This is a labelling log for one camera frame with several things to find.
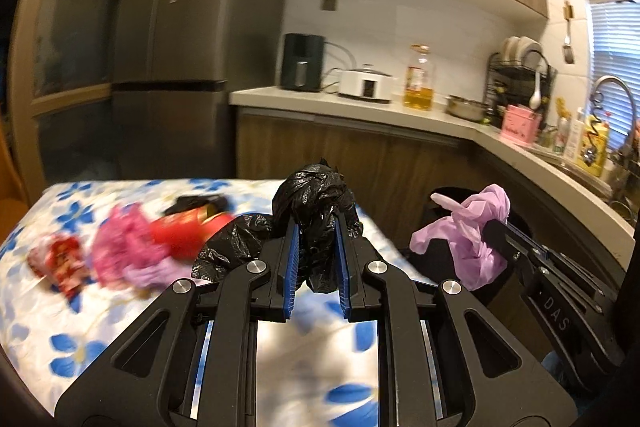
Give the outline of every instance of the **red can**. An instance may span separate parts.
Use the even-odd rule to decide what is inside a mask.
[[[156,219],[150,224],[151,237],[155,243],[169,245],[174,259],[193,262],[207,239],[234,220],[231,214],[215,211],[208,204]]]

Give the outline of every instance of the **metal screw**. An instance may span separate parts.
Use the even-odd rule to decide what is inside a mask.
[[[449,295],[458,295],[462,291],[462,286],[458,281],[449,280],[442,283],[442,289]]]
[[[190,280],[178,279],[176,282],[174,282],[174,285],[171,286],[171,288],[176,293],[187,293],[192,286],[193,283]]]
[[[371,263],[367,264],[367,268],[373,273],[384,273],[387,266],[383,261],[371,261]]]
[[[260,259],[257,259],[256,261],[251,261],[246,266],[246,269],[251,273],[262,273],[267,269],[267,263],[265,263],[265,261],[260,261]]]

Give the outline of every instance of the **white plate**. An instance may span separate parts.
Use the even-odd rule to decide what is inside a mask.
[[[539,42],[536,42],[529,37],[521,37],[516,48],[515,60],[523,66],[527,66],[528,68],[535,70],[540,63],[541,57],[537,53],[532,53],[527,57],[527,54],[532,50],[542,53],[542,46]]]
[[[516,60],[516,51],[519,42],[519,37],[509,37],[508,39],[504,39],[504,42],[502,43],[503,62],[513,62],[514,60]]]

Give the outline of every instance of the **window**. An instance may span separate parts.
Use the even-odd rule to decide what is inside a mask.
[[[640,110],[640,1],[589,0],[591,7],[591,78],[620,77],[631,89]],[[611,112],[611,148],[620,147],[632,119],[631,105],[618,86],[605,85],[604,110]]]
[[[613,74],[625,81],[640,110],[640,3],[604,2],[591,5],[594,79]],[[622,146],[631,122],[631,105],[618,86],[602,87],[604,109],[611,112],[611,148]]]

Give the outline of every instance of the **refrigerator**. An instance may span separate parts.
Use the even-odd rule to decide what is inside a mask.
[[[230,92],[274,84],[284,0],[119,0],[122,178],[235,176]]]

